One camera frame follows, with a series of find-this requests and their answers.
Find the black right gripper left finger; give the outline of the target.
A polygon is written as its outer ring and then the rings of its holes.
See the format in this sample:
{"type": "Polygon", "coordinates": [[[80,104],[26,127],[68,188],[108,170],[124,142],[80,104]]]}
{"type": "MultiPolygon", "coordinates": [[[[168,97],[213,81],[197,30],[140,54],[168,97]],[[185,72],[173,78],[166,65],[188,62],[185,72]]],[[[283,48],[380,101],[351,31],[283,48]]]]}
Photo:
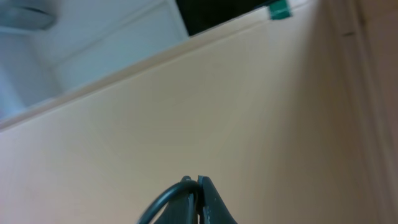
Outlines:
{"type": "Polygon", "coordinates": [[[167,204],[154,224],[197,224],[198,215],[195,206],[197,194],[186,190],[176,193],[176,184],[161,194],[167,204]]]}

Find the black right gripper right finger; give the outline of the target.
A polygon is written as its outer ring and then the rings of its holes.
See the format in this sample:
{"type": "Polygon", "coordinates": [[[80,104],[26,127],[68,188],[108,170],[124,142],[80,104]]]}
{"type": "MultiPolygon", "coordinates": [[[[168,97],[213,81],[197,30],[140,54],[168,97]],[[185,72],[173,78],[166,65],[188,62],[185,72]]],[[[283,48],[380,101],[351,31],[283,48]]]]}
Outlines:
{"type": "Polygon", "coordinates": [[[211,179],[199,175],[198,183],[201,187],[197,203],[199,224],[237,224],[211,179]]]}

